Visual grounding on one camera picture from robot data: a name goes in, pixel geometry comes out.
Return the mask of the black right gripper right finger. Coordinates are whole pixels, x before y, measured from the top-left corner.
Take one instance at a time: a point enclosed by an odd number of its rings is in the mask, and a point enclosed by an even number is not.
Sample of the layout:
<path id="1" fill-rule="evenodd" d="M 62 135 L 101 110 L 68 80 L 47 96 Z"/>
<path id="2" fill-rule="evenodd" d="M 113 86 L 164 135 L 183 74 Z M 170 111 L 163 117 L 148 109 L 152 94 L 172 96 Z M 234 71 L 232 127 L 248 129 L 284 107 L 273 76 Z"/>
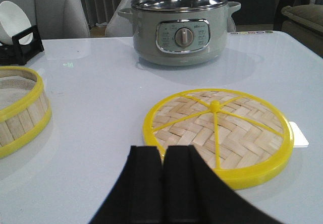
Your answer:
<path id="1" fill-rule="evenodd" d="M 164 157 L 166 223 L 279 223 L 225 184 L 193 146 L 170 146 Z"/>

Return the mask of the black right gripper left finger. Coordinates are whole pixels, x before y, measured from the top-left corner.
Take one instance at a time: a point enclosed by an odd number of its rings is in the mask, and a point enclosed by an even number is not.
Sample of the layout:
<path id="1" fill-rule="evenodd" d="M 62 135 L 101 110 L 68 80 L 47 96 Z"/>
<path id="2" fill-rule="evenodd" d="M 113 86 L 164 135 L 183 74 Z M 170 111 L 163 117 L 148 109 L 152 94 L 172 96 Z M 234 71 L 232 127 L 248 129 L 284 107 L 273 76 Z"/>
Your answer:
<path id="1" fill-rule="evenodd" d="M 112 190 L 90 223 L 162 223 L 162 162 L 152 146 L 131 146 Z"/>

